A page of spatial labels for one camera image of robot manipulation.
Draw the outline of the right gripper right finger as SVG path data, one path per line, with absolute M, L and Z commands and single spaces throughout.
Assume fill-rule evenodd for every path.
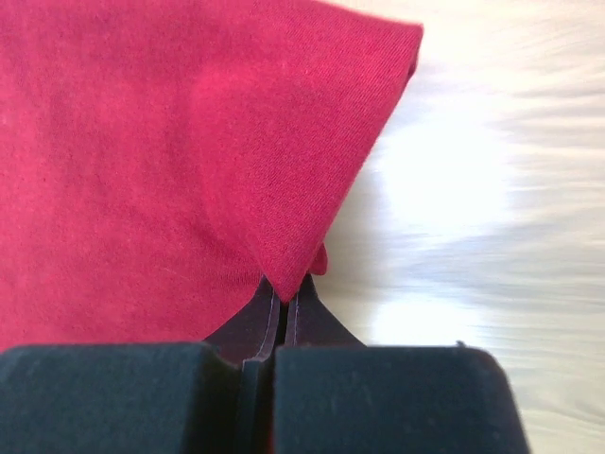
M 274 363 L 277 453 L 526 453 L 508 378 L 486 351 L 367 346 L 305 278 Z

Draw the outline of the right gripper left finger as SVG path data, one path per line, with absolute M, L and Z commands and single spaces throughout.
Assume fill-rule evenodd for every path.
M 1 449 L 264 453 L 282 315 L 262 281 L 205 341 L 9 349 L 1 356 Z

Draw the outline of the dark red t shirt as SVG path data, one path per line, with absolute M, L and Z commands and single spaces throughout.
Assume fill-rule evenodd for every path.
M 1 345 L 190 341 L 323 274 L 424 30 L 318 1 L 1 5 Z

